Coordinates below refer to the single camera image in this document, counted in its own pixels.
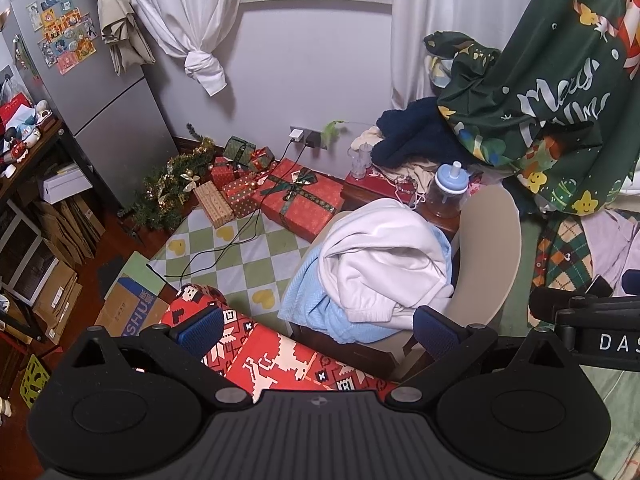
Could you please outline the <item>Christmas garland with ornaments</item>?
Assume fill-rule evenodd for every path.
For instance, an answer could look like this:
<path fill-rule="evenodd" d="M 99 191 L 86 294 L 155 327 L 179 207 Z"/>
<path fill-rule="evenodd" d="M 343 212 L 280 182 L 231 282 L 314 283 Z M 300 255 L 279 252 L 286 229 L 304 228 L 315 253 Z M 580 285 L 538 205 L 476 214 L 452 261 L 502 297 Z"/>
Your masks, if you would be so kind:
<path fill-rule="evenodd" d="M 192 124 L 186 131 L 196 142 L 189 153 L 179 153 L 143 179 L 141 192 L 136 193 L 132 206 L 124 212 L 135 229 L 174 230 L 180 226 L 183 208 L 192 193 L 206 180 L 217 147 L 207 136 L 201 136 Z"/>

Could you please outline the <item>kraft patterned gift box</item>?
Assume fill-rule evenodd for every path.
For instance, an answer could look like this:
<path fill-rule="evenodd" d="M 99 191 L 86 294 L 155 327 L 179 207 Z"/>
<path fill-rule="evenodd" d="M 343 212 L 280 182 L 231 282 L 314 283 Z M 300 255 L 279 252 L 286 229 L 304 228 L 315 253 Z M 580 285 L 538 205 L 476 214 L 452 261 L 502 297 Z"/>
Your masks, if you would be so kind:
<path fill-rule="evenodd" d="M 234 219 L 233 210 L 212 181 L 199 185 L 194 195 L 214 228 L 218 229 Z"/>

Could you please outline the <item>Mianshu flattened cardboard box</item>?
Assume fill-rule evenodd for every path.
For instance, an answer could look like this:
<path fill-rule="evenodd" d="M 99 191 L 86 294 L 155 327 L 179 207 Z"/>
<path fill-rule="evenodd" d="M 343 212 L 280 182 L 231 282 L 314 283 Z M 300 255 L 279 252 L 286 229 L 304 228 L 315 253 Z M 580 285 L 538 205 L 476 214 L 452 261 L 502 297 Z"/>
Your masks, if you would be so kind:
<path fill-rule="evenodd" d="M 137 336 L 155 325 L 168 309 L 168 304 L 128 276 L 119 278 L 107 295 L 94 324 L 102 326 L 113 337 Z"/>

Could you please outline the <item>navy blue fleece garment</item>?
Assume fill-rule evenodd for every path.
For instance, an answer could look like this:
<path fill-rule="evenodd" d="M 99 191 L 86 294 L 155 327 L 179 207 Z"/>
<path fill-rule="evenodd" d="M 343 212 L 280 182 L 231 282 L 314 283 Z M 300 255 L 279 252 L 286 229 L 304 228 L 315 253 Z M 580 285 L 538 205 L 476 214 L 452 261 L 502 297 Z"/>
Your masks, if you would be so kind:
<path fill-rule="evenodd" d="M 395 169 L 424 158 L 436 164 L 461 162 L 466 168 L 476 161 L 440 114 L 434 96 L 413 101 L 405 110 L 386 110 L 376 126 L 383 136 L 371 152 L 376 166 Z"/>

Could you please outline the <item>white sweatshirt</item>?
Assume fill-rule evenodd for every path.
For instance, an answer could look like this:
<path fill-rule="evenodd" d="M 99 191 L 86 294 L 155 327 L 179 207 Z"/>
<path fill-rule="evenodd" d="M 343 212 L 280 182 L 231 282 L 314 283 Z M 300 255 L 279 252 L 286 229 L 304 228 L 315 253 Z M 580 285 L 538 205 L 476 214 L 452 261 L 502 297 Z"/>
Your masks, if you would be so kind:
<path fill-rule="evenodd" d="M 349 322 L 394 330 L 411 328 L 417 308 L 445 312 L 454 294 L 448 238 L 390 198 L 333 223 L 321 245 L 318 275 Z"/>

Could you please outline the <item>dark green gift box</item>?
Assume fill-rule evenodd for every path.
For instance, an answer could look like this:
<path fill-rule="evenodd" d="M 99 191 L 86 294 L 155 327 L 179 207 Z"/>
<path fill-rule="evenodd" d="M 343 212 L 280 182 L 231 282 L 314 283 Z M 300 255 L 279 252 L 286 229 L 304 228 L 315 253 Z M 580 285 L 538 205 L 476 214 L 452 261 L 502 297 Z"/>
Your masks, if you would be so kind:
<path fill-rule="evenodd" d="M 250 159 L 255 150 L 256 145 L 254 143 L 248 142 L 238 136 L 232 136 L 224 146 L 222 156 L 224 156 L 228 162 L 232 162 L 233 165 L 247 167 L 250 164 Z"/>

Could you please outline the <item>white knotted curtain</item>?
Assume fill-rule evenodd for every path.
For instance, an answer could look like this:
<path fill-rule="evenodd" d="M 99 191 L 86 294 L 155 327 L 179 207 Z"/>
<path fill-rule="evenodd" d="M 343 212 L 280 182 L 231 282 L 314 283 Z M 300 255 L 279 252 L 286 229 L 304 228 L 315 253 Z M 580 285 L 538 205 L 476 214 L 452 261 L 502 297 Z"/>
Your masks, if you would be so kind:
<path fill-rule="evenodd" d="M 214 51 L 232 29 L 241 0 L 132 0 L 140 22 L 165 54 L 209 96 L 227 87 Z"/>

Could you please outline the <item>green Merry Christmas blanket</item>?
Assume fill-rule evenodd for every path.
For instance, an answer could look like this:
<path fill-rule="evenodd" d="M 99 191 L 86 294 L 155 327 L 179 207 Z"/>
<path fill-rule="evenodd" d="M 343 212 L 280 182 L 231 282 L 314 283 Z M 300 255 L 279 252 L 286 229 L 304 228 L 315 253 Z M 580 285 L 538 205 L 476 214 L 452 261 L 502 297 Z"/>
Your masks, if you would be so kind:
<path fill-rule="evenodd" d="M 475 158 L 542 211 L 616 199 L 639 158 L 639 0 L 532 0 L 503 49 L 460 32 L 424 44 L 451 63 L 438 110 Z"/>

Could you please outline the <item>light blue fleece garment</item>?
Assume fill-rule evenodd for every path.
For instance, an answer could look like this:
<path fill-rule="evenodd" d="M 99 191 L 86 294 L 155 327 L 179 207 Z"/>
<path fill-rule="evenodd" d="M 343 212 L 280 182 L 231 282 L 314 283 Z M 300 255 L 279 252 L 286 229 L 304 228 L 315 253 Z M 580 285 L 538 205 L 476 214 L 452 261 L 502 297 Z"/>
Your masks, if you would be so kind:
<path fill-rule="evenodd" d="M 323 240 L 319 245 L 308 250 L 305 259 L 288 284 L 279 318 L 328 335 L 339 344 L 351 342 L 368 344 L 400 332 L 401 330 L 375 324 L 349 322 L 319 280 L 318 257 Z"/>

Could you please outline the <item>small red dotted gift box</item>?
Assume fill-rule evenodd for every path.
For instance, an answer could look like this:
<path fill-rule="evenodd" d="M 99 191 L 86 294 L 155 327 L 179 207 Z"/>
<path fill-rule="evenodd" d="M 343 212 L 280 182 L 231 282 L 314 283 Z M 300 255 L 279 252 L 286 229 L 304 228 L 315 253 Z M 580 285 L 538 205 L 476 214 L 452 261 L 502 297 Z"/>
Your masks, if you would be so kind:
<path fill-rule="evenodd" d="M 258 177 L 247 174 L 233 180 L 222 188 L 222 195 L 236 218 L 244 218 L 258 209 L 254 193 L 258 188 Z"/>

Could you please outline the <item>wall power outlet with plugs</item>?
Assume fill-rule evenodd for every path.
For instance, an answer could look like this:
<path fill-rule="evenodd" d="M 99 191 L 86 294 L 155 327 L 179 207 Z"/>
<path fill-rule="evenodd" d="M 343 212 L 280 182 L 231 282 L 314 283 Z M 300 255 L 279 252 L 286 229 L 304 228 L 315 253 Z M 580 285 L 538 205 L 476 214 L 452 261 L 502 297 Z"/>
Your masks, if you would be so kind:
<path fill-rule="evenodd" d="M 304 144 L 306 148 L 312 148 L 313 150 L 316 148 L 323 148 L 325 150 L 328 147 L 326 135 L 318 130 L 291 127 L 288 137 L 294 143 Z"/>

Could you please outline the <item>blue lid sippy bottle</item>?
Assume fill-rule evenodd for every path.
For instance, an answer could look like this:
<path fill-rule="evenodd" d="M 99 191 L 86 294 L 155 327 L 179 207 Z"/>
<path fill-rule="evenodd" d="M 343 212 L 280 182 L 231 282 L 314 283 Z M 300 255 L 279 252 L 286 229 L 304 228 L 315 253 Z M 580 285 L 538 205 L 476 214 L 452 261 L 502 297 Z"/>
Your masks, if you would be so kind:
<path fill-rule="evenodd" d="M 428 186 L 426 206 L 437 217 L 457 217 L 469 180 L 469 174 L 461 162 L 440 165 Z"/>

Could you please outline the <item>white right curtain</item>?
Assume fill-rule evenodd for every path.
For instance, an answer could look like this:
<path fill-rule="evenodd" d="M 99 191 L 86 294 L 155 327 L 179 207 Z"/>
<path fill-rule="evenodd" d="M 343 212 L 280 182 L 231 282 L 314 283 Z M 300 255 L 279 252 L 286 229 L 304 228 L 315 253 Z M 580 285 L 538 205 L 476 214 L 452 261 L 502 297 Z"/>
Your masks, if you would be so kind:
<path fill-rule="evenodd" d="M 400 110 L 432 93 L 423 38 L 463 32 L 501 49 L 530 0 L 393 0 L 390 33 L 390 102 Z"/>

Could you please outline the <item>large red gift box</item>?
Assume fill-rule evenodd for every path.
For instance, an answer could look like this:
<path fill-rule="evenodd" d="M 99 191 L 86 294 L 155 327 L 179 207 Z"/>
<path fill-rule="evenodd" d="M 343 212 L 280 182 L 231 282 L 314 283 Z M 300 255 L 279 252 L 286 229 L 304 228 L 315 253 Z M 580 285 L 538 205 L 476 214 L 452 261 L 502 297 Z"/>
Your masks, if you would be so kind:
<path fill-rule="evenodd" d="M 341 182 L 284 158 L 258 180 L 259 209 L 296 236 L 312 243 L 343 208 Z"/>

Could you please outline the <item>stack of flattened cardboard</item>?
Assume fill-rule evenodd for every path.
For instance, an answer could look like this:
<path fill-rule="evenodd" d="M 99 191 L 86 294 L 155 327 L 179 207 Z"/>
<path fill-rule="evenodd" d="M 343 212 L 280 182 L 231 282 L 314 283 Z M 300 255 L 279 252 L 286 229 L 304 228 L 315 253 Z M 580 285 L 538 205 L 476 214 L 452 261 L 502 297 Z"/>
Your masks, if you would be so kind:
<path fill-rule="evenodd" d="M 37 208 L 44 244 L 56 261 L 37 294 L 34 312 L 46 324 L 46 337 L 58 344 L 81 293 L 77 269 L 94 258 L 105 229 L 81 194 L 55 205 L 39 202 Z"/>

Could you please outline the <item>silver refrigerator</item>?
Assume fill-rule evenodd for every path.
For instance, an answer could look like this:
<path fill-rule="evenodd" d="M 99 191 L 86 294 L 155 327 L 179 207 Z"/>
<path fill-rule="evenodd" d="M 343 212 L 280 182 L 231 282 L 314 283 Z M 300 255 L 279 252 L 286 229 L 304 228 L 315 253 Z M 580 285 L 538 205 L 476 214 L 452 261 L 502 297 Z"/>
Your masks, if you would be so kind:
<path fill-rule="evenodd" d="M 62 119 L 122 206 L 177 153 L 142 69 L 114 70 L 96 0 L 13 0 L 1 38 L 29 95 Z"/>

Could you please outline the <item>red Christmas pattern tablecloth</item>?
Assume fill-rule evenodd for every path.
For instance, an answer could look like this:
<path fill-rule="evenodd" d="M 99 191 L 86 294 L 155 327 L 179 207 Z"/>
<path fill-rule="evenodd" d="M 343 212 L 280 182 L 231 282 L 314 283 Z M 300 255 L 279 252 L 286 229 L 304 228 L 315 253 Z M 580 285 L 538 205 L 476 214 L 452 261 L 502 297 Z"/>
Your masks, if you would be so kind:
<path fill-rule="evenodd" d="M 253 321 L 229 307 L 224 295 L 210 286 L 183 286 L 160 322 L 174 327 L 209 306 L 221 308 L 224 325 L 201 362 L 254 400 L 268 389 L 373 390 L 383 399 L 396 387 Z"/>

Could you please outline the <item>green checkered floor mat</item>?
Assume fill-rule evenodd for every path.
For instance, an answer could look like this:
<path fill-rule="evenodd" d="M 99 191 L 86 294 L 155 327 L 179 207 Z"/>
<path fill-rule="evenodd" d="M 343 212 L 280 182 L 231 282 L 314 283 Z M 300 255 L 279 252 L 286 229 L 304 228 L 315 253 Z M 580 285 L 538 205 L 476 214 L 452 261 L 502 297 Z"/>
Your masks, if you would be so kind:
<path fill-rule="evenodd" d="M 215 228 L 195 207 L 148 266 L 174 289 L 213 286 L 233 310 L 290 336 L 292 328 L 278 312 L 308 246 L 260 212 Z"/>

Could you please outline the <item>beige round-back chair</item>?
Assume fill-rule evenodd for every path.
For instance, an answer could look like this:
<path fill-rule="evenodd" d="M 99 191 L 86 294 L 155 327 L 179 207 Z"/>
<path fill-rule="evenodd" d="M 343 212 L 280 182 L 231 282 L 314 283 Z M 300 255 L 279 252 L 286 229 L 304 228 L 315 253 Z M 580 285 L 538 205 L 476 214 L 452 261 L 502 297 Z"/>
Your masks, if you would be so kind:
<path fill-rule="evenodd" d="M 483 323 L 498 330 L 503 303 L 518 274 L 521 244 L 520 214 L 504 188 L 485 186 L 466 200 L 452 239 L 458 265 L 449 305 L 454 322 Z M 338 344 L 298 325 L 292 326 L 292 335 L 325 356 L 392 382 L 433 361 L 406 330 L 373 344 Z"/>

